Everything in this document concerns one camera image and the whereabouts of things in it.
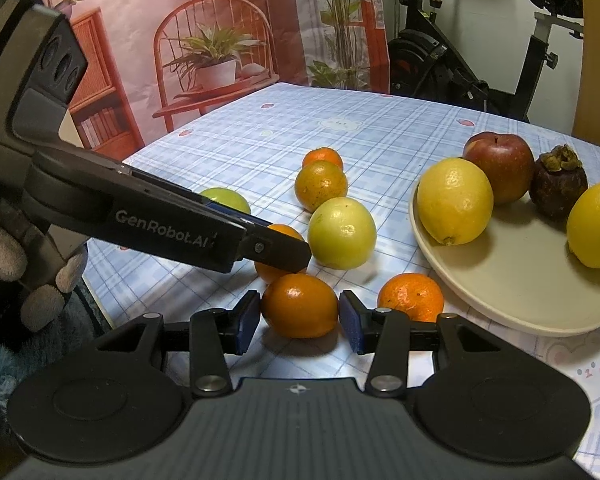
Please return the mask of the gloved left hand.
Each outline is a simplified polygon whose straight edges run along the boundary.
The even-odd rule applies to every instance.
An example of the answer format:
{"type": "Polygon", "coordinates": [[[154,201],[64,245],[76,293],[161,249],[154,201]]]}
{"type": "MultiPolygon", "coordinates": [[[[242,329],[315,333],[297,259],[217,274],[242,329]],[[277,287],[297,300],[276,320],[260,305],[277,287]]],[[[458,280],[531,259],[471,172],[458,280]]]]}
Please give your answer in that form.
{"type": "Polygon", "coordinates": [[[0,195],[0,323],[35,333],[57,318],[86,268],[86,241],[38,226],[0,195]]]}

